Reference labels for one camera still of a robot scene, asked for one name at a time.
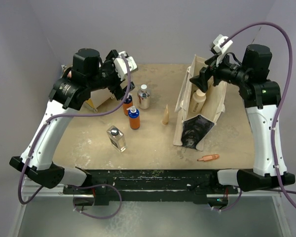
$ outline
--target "orange object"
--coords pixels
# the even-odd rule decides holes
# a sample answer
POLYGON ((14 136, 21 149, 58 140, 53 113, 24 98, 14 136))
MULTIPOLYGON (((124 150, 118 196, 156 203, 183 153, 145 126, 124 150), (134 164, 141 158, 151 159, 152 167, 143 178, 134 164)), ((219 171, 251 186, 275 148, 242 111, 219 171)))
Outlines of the orange object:
POLYGON ((131 106, 133 106, 133 101, 132 102, 130 102, 129 104, 123 104, 123 110, 124 110, 124 114, 126 115, 126 116, 128 116, 128 108, 129 107, 131 107, 131 106))
POLYGON ((198 159, 197 161, 211 161, 211 160, 218 159, 218 158, 219 158, 219 155, 214 154, 214 155, 203 156, 202 158, 198 159))
POLYGON ((131 106, 127 110, 131 129, 138 129, 140 127, 139 110, 135 106, 131 106))
POLYGON ((129 125, 132 129, 138 129, 140 127, 140 119, 139 116, 137 118, 129 117, 129 125))

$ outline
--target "silver metal bottle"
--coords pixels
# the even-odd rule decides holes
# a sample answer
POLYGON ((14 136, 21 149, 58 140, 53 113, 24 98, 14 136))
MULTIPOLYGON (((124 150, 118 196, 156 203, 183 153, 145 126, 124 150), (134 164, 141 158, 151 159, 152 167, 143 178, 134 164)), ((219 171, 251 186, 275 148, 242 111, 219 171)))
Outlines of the silver metal bottle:
POLYGON ((147 85, 143 84, 137 92, 139 100, 139 108, 148 109, 151 101, 151 91, 147 88, 147 85))

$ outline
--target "orange bottle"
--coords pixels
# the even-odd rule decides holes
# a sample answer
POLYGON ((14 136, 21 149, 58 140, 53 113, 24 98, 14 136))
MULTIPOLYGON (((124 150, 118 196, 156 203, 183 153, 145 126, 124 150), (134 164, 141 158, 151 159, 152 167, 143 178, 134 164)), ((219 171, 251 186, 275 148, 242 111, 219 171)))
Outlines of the orange bottle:
POLYGON ((139 110, 135 106, 131 106, 127 110, 130 127, 132 129, 138 129, 140 127, 139 110))
POLYGON ((128 108, 133 106, 133 98, 131 94, 128 94, 124 104, 123 104, 123 111, 126 116, 128 116, 128 108))

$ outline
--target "orange marker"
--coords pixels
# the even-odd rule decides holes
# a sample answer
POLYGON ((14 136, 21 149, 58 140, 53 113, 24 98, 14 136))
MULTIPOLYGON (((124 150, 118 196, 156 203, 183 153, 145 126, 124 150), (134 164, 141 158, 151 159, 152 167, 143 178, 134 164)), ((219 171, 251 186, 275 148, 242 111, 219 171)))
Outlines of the orange marker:
POLYGON ((198 159, 197 161, 211 161, 211 160, 218 159, 218 158, 219 158, 219 155, 214 154, 214 155, 203 156, 202 158, 198 159))

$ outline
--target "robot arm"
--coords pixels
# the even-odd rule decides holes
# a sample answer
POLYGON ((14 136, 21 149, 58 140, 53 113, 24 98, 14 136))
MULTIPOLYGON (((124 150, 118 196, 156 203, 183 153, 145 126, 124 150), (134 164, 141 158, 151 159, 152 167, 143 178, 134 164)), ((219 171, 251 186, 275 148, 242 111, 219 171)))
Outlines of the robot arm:
MULTIPOLYGON (((218 182, 222 185, 239 186, 244 191, 278 187, 274 157, 271 148, 271 128, 277 106, 281 99, 279 85, 267 79, 272 58, 270 49, 264 45, 247 46, 242 63, 234 56, 238 64, 230 63, 227 42, 220 44, 225 37, 219 36, 212 45, 212 58, 205 61, 208 65, 199 75, 190 79, 200 90, 208 90, 207 81, 213 77, 213 86, 222 80, 239 87, 244 101, 245 111, 255 142, 255 162, 253 170, 226 169, 218 171, 218 182)), ((286 185, 295 182, 295 177, 287 173, 284 163, 279 132, 279 121, 275 128, 275 143, 278 152, 279 170, 286 185)))
POLYGON ((100 54, 94 49, 81 49, 74 55, 71 77, 65 73, 57 80, 49 94, 49 101, 44 117, 30 142, 20 157, 12 157, 10 165, 21 171, 28 158, 32 144, 39 136, 34 152, 27 164, 27 176, 38 184, 53 188, 59 183, 75 186, 90 185, 91 176, 78 168, 64 168, 52 162, 57 145, 66 130, 72 116, 80 110, 84 101, 91 96, 91 91, 108 88, 117 100, 124 96, 120 86, 127 76, 127 69, 123 54, 129 64, 131 72, 137 70, 137 65, 127 53, 117 53, 112 50, 106 60, 102 62, 100 54), (64 115, 53 119, 41 134, 41 128, 46 120, 54 115, 64 115))

